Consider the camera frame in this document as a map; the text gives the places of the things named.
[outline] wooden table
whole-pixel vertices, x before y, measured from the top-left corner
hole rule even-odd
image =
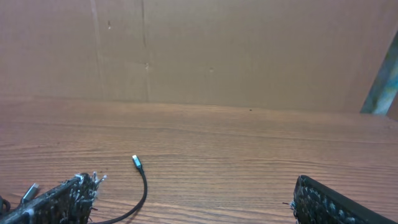
[[[0,194],[15,207],[79,172],[107,174],[91,217],[132,223],[295,223],[306,174],[398,221],[398,123],[363,114],[2,98]]]

